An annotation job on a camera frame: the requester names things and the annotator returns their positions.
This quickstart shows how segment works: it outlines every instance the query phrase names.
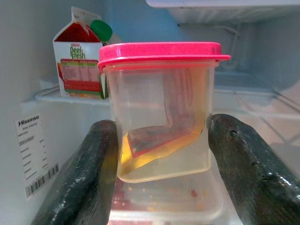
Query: refrigerator wall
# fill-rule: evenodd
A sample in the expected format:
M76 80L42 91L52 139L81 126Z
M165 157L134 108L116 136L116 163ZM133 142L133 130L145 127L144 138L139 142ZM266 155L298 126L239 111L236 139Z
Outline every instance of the refrigerator wall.
M110 118L107 102L93 105L34 99L37 92L57 82L52 39L70 21L71 6L100 14L124 42L221 43L223 53L232 54L233 58L217 68L215 113L234 115L253 126L300 174L299 13L240 25L178 25L166 9L152 8L144 0L3 0L0 224L30 224L52 183L26 200L15 120L42 114L45 149L51 166L57 162L62 165L68 159L93 122Z

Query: pink lid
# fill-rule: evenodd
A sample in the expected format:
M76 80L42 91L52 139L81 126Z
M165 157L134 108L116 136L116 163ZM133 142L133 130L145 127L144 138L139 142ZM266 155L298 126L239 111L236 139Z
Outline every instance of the pink lid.
M200 59L223 61L230 55L222 55L221 45L215 42L144 42L107 45L100 48L99 70L107 64L137 60Z

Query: label sticker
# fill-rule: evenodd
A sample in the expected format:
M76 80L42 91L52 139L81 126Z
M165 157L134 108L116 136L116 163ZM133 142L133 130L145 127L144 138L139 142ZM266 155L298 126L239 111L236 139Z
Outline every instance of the label sticker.
M15 120L15 129L23 165L27 198L37 192L59 170L49 168L40 113Z

